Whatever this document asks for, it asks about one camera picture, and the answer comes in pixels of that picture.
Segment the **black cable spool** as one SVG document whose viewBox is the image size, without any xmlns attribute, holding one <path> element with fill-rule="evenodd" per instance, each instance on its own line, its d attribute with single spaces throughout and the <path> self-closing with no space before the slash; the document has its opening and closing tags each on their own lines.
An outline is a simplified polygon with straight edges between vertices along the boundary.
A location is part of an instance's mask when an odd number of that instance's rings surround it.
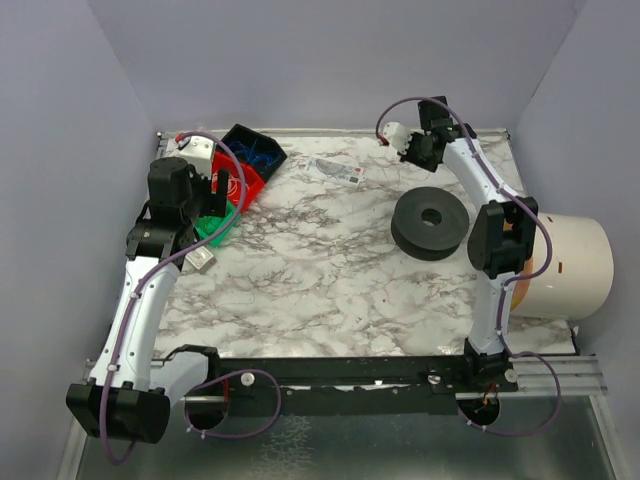
<svg viewBox="0 0 640 480">
<path fill-rule="evenodd" d="M 440 188 L 418 187 L 397 201 L 391 234 L 410 257 L 439 261 L 456 252 L 469 225 L 467 209 L 455 195 Z"/>
</svg>

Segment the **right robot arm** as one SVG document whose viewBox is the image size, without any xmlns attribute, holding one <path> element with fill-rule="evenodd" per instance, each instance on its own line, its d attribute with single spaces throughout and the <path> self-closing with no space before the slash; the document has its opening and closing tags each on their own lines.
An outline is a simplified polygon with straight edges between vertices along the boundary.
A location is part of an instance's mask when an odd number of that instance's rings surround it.
<svg viewBox="0 0 640 480">
<path fill-rule="evenodd" d="M 387 124 L 384 139 L 403 162 L 434 172 L 445 165 L 476 209 L 471 221 L 462 203 L 435 187 L 418 187 L 397 201 L 391 233 L 407 255 L 425 261 L 451 256 L 461 243 L 477 272 L 472 329 L 456 359 L 461 381 L 489 381 L 508 367 L 499 337 L 508 325 L 515 277 L 534 250 L 538 204 L 520 197 L 486 159 L 476 134 L 448 107 L 445 97 L 418 102 L 421 130 Z"/>
</svg>

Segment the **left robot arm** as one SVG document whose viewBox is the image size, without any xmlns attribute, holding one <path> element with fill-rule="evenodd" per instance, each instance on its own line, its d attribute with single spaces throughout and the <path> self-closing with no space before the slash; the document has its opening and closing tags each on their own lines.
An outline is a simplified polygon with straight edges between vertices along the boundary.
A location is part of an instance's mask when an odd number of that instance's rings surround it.
<svg viewBox="0 0 640 480">
<path fill-rule="evenodd" d="M 123 287 L 111 329 L 87 380 L 70 385 L 66 405 L 91 437 L 154 444 L 174 405 L 208 376 L 212 350 L 183 346 L 152 362 L 160 320 L 181 274 L 180 251 L 194 245 L 211 182 L 179 157 L 150 165 L 149 199 L 126 240 Z"/>
</svg>

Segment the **green storage bin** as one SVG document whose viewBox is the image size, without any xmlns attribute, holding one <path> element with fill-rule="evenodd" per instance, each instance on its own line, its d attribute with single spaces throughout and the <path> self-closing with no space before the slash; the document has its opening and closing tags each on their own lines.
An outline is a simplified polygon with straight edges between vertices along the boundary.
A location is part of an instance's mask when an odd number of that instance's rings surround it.
<svg viewBox="0 0 640 480">
<path fill-rule="evenodd" d="M 205 238 L 209 238 L 211 235 L 216 233 L 223 224 L 225 224 L 229 219 L 231 219 L 235 214 L 235 212 L 236 212 L 235 205 L 230 201 L 227 201 L 226 211 L 225 211 L 226 215 L 224 217 L 218 217 L 213 215 L 200 217 L 197 220 L 195 225 L 195 233 L 196 233 L 195 240 L 201 241 L 201 240 L 204 240 Z M 238 219 L 239 219 L 239 216 L 235 218 L 235 220 L 231 223 L 231 225 L 227 230 L 220 233 L 216 238 L 210 240 L 208 242 L 208 245 L 213 248 L 219 247 L 220 244 L 224 241 L 225 237 L 228 235 L 228 233 L 232 230 L 233 226 L 237 223 Z"/>
</svg>

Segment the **red storage bin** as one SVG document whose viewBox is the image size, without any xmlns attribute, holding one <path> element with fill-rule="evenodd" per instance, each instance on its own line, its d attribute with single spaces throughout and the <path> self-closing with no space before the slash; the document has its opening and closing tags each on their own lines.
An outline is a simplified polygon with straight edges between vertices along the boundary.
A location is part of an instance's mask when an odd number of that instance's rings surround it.
<svg viewBox="0 0 640 480">
<path fill-rule="evenodd" d="M 245 213 L 251 206 L 251 203 L 256 199 L 258 194 L 263 190 L 265 182 L 250 165 L 247 165 L 243 162 L 241 162 L 240 165 L 244 174 L 244 185 L 246 190 L 245 200 L 241 206 L 240 211 L 242 213 Z M 236 166 L 227 154 L 216 152 L 212 160 L 211 188 L 213 192 L 217 191 L 218 174 L 221 170 L 225 170 L 228 172 L 227 199 L 231 203 L 233 203 L 235 207 L 238 207 L 240 204 L 241 183 Z"/>
</svg>

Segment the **flat printed packet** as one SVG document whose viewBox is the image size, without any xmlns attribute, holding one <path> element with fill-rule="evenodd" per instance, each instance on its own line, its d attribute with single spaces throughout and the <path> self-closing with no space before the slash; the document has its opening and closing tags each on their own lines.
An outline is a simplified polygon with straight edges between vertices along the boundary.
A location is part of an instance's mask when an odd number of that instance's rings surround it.
<svg viewBox="0 0 640 480">
<path fill-rule="evenodd" d="M 360 167 L 317 157 L 307 160 L 303 172 L 317 180 L 353 188 L 357 188 L 363 180 Z"/>
</svg>

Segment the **black storage bin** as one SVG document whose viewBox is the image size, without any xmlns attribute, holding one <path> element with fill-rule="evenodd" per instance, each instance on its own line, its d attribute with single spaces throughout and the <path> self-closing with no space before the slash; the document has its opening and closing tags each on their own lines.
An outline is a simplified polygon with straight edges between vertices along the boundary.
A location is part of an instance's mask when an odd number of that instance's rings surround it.
<svg viewBox="0 0 640 480">
<path fill-rule="evenodd" d="M 281 145 L 273 138 L 241 124 L 235 124 L 222 142 L 240 162 L 250 165 L 267 183 L 287 159 Z"/>
</svg>

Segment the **white cylindrical container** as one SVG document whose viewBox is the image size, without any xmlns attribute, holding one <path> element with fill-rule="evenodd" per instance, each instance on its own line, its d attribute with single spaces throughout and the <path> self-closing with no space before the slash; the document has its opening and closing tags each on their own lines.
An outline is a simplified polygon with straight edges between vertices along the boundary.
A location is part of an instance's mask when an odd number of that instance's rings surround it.
<svg viewBox="0 0 640 480">
<path fill-rule="evenodd" d="M 552 240 L 545 272 L 518 281 L 511 313 L 549 320 L 582 320 L 607 299 L 614 276 L 611 246 L 603 227 L 586 217 L 540 213 Z"/>
</svg>

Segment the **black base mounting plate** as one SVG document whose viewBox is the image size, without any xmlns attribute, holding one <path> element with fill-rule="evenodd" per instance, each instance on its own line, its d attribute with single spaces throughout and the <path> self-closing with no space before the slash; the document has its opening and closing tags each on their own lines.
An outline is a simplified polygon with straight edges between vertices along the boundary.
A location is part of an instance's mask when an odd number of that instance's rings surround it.
<svg viewBox="0 0 640 480">
<path fill-rule="evenodd" d="M 454 415 L 458 398 L 512 393 L 504 354 L 444 356 L 222 358 L 216 348 L 184 345 L 168 355 L 198 353 L 208 360 L 209 380 L 250 370 L 245 386 L 231 377 L 220 386 L 192 390 L 186 410 L 195 415 L 227 411 L 238 417 L 349 416 L 427 413 Z"/>
</svg>

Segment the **aluminium table edge rail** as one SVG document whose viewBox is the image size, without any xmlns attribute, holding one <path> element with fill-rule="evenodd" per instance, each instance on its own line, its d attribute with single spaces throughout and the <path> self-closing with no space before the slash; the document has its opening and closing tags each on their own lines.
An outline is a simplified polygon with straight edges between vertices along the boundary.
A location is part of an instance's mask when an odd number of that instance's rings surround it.
<svg viewBox="0 0 640 480">
<path fill-rule="evenodd" d="M 369 129 L 340 129 L 340 128 L 254 128 L 254 131 L 269 137 L 369 137 L 377 139 L 375 131 Z M 481 136 L 503 136 L 509 137 L 508 130 L 505 128 L 494 129 L 477 129 L 474 131 L 478 137 Z M 182 130 L 158 131 L 156 135 L 161 138 L 173 138 Z M 218 138 L 222 138 L 227 133 L 227 129 L 217 129 L 211 132 Z"/>
</svg>

